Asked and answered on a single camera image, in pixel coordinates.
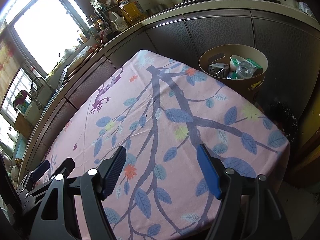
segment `floral tablecloth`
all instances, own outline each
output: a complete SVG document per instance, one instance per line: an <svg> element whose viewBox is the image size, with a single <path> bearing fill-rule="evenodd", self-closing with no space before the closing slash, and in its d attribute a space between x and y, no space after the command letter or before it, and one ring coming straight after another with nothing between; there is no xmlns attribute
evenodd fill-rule
<svg viewBox="0 0 320 240"><path fill-rule="evenodd" d="M66 157L76 164L70 177L81 176L122 145L127 160L103 202L117 239L175 239L210 226L220 204L197 162L200 143L226 167L253 178L273 170L281 177L290 149L280 130L227 86L141 50L56 138L45 157L52 168L43 181ZM280 158L281 168L274 169ZM83 239L89 239L81 200L76 203Z"/></svg>

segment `floor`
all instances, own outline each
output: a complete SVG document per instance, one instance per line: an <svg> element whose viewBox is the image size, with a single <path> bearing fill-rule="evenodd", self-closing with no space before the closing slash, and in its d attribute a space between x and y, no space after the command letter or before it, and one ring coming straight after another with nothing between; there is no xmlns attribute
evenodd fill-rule
<svg viewBox="0 0 320 240"><path fill-rule="evenodd" d="M287 216L293 240L301 239L320 212L320 204L315 203L314 194L286 182L281 184L278 198Z"/></svg>

